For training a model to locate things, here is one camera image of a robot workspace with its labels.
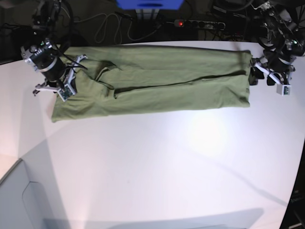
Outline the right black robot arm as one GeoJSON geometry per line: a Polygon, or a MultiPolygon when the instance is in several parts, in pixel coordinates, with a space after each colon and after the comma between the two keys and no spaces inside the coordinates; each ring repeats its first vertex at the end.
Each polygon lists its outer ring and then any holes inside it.
{"type": "Polygon", "coordinates": [[[74,58],[65,54],[71,45],[74,28],[71,5],[66,0],[41,0],[32,20],[32,29],[36,38],[20,48],[25,63],[44,76],[44,82],[36,85],[32,94],[52,92],[65,102],[77,93],[75,69],[87,69],[81,64],[81,61],[87,59],[85,54],[74,58]],[[70,21],[67,40],[61,45],[57,45],[55,27],[62,6],[66,7],[70,21]]]}

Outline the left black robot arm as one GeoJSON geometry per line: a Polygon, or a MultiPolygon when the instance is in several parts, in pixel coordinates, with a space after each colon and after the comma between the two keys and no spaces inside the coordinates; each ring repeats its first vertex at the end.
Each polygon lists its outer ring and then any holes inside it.
{"type": "Polygon", "coordinates": [[[269,0],[254,0],[252,7],[259,10],[263,25],[267,29],[267,43],[259,36],[257,42],[263,47],[263,55],[251,60],[252,85],[267,77],[267,85],[276,85],[276,92],[281,96],[289,95],[290,81],[295,72],[293,62],[305,55],[305,36],[286,9],[276,8],[269,0]]]}

